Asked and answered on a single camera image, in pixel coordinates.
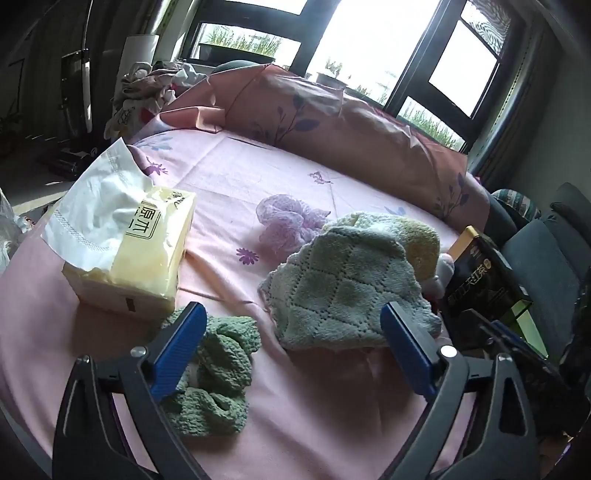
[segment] dark window frame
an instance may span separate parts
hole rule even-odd
[[[509,31],[501,52],[496,54],[473,27],[462,18],[467,0],[440,0],[429,25],[423,32],[413,55],[393,88],[385,105],[347,88],[352,95],[370,105],[403,120],[399,114],[407,97],[429,110],[465,141],[463,152],[470,150],[488,120],[509,79],[517,53],[517,45],[525,31],[525,22],[508,0],[495,0],[511,17]],[[324,32],[340,0],[308,0],[299,15],[259,5],[227,0],[201,0],[183,43],[181,57],[192,63],[203,63],[190,58],[203,24],[249,28],[262,33],[288,38],[300,43],[290,71],[304,77]],[[444,93],[430,82],[441,55],[461,21],[497,58],[497,64],[471,115],[466,115]]]

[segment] metal bolt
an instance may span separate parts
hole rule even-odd
[[[446,356],[447,358],[453,358],[457,355],[457,350],[455,349],[455,347],[452,347],[451,345],[443,345],[439,351],[443,356]]]
[[[146,348],[144,346],[134,346],[131,351],[131,356],[139,358],[146,354]]]

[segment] white tissue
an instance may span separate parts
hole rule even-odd
[[[41,234],[74,267],[109,270],[152,180],[122,139],[105,150],[58,203]]]

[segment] pink tablecloth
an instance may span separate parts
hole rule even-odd
[[[197,300],[213,315],[250,315],[261,332],[244,431],[186,440],[204,469],[214,480],[379,477],[408,437],[424,400],[411,392],[387,349],[289,353],[280,347],[256,293],[278,260],[258,242],[263,227],[255,207],[264,197],[288,193],[330,210],[333,219],[368,210],[423,220],[437,229],[443,247],[457,234],[419,208],[359,181],[225,132],[165,132],[131,149],[155,183],[197,193],[177,304]],[[79,305],[61,274],[62,260],[39,237],[41,228],[0,278],[0,395],[51,454],[75,357],[127,352],[146,340],[147,329]],[[469,412],[466,403],[438,467],[453,461]],[[137,435],[129,436],[138,460],[149,465]]]

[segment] white plush toy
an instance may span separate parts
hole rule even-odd
[[[449,254],[440,254],[437,259],[435,276],[421,282],[423,296],[428,300],[439,300],[445,295],[447,284],[454,271],[453,258]]]

